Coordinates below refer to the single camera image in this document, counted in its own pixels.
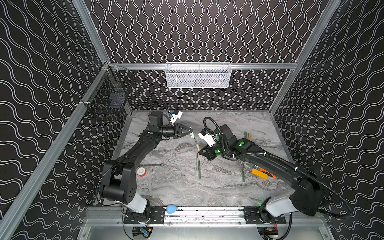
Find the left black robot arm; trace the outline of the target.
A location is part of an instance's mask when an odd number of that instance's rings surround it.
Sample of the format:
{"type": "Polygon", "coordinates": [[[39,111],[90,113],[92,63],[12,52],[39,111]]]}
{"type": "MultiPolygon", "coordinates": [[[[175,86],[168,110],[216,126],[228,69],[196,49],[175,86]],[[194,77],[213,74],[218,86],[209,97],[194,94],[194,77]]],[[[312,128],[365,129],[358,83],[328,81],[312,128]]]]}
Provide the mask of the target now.
{"type": "Polygon", "coordinates": [[[149,217],[151,205],[137,193],[137,169],[144,158],[166,138],[180,139],[193,132],[181,123],[164,124],[161,111],[149,114],[149,122],[138,141],[124,155],[105,162],[99,183],[101,198],[118,202],[132,213],[149,217]]]}

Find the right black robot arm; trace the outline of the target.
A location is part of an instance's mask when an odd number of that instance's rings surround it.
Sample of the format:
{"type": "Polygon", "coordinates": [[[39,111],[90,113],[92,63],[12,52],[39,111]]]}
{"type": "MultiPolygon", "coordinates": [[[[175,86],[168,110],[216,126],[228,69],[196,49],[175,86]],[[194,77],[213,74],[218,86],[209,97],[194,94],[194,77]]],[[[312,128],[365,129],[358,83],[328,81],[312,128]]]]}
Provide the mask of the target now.
{"type": "Polygon", "coordinates": [[[229,161],[254,165],[258,174],[282,180],[292,188],[290,193],[268,197],[263,201],[257,211],[261,222],[271,223],[283,214],[294,212],[307,216],[321,213],[338,219],[352,216],[349,202],[323,181],[317,168],[304,169],[267,152],[247,138],[238,139],[226,124],[219,126],[211,117],[205,117],[203,125],[199,137],[206,145],[199,155],[209,161],[221,156],[229,161]],[[346,213],[337,214],[321,209],[326,190],[341,200],[347,209],[346,213]]]}

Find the metal wrench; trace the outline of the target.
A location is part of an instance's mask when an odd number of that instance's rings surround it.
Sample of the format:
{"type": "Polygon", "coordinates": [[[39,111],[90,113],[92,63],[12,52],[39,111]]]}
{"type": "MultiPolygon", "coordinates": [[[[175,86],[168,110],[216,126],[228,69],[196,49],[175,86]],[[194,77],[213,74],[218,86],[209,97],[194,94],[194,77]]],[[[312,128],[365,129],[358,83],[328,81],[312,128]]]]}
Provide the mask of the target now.
{"type": "Polygon", "coordinates": [[[161,164],[142,164],[142,165],[139,165],[139,167],[163,167],[165,164],[164,163],[161,163],[161,164]]]}

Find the orange yellow box cutter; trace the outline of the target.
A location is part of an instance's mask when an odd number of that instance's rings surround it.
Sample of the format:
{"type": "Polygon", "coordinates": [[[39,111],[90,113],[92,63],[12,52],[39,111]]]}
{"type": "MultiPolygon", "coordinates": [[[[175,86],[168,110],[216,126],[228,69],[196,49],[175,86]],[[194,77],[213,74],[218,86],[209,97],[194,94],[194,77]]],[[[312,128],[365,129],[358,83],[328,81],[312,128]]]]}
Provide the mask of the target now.
{"type": "Polygon", "coordinates": [[[252,175],[260,177],[264,180],[267,180],[268,178],[273,178],[273,179],[277,178],[275,175],[273,175],[272,173],[270,173],[270,172],[268,172],[262,168],[252,169],[251,173],[252,173],[252,175]]]}

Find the red white tape roll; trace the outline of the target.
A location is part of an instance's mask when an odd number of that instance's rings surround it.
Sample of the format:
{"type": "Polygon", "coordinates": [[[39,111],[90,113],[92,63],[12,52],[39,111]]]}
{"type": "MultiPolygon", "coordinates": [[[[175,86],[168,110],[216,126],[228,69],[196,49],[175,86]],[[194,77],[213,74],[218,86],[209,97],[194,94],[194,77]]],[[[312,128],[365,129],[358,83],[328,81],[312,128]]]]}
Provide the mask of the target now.
{"type": "Polygon", "coordinates": [[[137,175],[140,177],[144,177],[147,174],[147,171],[144,167],[140,167],[137,169],[137,175]]]}

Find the blue egg-shaped object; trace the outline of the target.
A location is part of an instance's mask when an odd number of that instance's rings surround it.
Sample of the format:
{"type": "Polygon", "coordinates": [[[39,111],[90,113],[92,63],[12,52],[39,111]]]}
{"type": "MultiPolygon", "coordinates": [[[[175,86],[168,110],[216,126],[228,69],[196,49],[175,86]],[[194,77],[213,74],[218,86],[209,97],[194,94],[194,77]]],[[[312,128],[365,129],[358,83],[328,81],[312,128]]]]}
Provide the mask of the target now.
{"type": "Polygon", "coordinates": [[[168,205],[167,208],[166,208],[166,212],[169,215],[175,213],[177,210],[178,210],[178,207],[175,206],[175,205],[168,205]]]}

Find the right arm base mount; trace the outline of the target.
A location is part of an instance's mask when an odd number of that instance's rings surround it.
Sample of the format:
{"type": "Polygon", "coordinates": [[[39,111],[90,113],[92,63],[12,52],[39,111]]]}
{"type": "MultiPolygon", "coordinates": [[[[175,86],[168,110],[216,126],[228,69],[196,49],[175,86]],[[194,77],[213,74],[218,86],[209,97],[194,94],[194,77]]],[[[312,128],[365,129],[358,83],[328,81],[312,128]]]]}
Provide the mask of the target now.
{"type": "Polygon", "coordinates": [[[244,219],[247,225],[284,225],[287,223],[284,215],[274,217],[266,210],[260,210],[260,207],[245,207],[244,219]]]}

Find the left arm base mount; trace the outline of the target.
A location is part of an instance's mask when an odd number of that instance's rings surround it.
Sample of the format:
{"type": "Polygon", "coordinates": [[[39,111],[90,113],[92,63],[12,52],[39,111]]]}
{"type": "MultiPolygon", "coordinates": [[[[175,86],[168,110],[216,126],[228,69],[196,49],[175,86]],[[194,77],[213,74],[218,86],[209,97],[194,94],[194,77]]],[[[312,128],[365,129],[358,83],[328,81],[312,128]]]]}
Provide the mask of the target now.
{"type": "Polygon", "coordinates": [[[124,213],[124,224],[128,225],[162,225],[166,216],[166,209],[163,207],[151,207],[142,214],[126,210],[124,213]]]}

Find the aluminium front rail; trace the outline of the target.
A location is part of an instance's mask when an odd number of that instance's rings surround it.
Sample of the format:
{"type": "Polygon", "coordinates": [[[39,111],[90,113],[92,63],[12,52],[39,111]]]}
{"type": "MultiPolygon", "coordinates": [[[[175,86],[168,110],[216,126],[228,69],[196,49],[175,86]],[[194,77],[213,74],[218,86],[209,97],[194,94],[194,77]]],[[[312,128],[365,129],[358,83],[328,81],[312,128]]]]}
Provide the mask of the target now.
{"type": "MultiPolygon", "coordinates": [[[[112,207],[90,207],[86,213],[85,227],[121,227],[142,226],[132,217],[123,216],[124,209],[112,207]]],[[[148,221],[154,227],[286,227],[289,215],[279,216],[269,224],[262,223],[255,207],[178,207],[172,214],[165,207],[153,207],[152,219],[148,221]]]]}

